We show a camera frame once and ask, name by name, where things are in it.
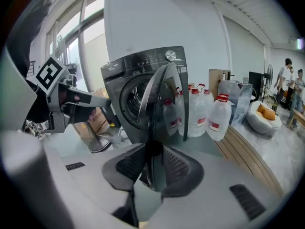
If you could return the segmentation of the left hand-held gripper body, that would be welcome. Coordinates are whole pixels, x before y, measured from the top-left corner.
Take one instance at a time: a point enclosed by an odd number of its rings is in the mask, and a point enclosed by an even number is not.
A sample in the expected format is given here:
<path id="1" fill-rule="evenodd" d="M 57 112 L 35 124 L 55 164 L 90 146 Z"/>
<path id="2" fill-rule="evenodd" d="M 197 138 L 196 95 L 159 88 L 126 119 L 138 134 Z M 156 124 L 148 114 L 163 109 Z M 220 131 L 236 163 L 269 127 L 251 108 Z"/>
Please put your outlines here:
<path id="1" fill-rule="evenodd" d="M 100 108 L 111 123 L 111 100 L 76 88 L 76 75 L 54 55 L 50 55 L 35 80 L 46 95 L 49 108 L 49 128 L 46 133 L 64 133 L 69 124 L 86 122 L 96 108 Z"/>

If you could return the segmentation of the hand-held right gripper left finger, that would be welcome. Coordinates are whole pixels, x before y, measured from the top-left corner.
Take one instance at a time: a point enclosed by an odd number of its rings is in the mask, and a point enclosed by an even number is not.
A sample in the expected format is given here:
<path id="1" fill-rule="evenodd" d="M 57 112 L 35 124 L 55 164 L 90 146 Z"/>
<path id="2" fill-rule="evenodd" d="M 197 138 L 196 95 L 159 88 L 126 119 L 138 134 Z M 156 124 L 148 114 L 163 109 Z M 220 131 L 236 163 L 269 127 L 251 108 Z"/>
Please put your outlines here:
<path id="1" fill-rule="evenodd" d="M 134 226 L 139 226 L 135 210 L 134 184 L 145 166 L 145 144 L 127 146 L 120 153 L 102 166 L 102 175 L 114 191 L 120 191 L 124 198 L 112 215 L 121 221 Z"/>

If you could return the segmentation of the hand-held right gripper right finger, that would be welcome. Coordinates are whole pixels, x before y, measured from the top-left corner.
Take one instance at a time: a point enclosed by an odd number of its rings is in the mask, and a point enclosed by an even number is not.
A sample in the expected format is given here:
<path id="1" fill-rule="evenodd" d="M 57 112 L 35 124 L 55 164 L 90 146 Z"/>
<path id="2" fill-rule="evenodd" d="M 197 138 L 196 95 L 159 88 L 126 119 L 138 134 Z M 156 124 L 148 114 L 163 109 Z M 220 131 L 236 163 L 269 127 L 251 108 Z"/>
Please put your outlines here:
<path id="1" fill-rule="evenodd" d="M 163 198 L 185 197 L 202 182 L 204 169 L 196 159 L 170 146 L 163 147 L 162 159 L 166 180 Z"/>

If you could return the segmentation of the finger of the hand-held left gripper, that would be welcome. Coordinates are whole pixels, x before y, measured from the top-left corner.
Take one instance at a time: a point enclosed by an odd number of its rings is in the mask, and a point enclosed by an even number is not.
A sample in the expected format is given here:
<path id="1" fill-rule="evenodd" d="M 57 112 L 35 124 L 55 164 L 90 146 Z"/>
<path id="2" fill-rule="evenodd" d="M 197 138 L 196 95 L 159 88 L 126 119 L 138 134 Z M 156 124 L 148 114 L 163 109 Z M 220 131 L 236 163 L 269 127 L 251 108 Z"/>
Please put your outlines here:
<path id="1" fill-rule="evenodd" d="M 115 127 L 115 128 L 121 127 L 121 123 L 120 123 L 116 113 L 112 109 L 111 100 L 103 99 L 100 109 L 101 109 L 103 115 L 105 116 L 109 125 L 111 125 L 112 127 Z"/>

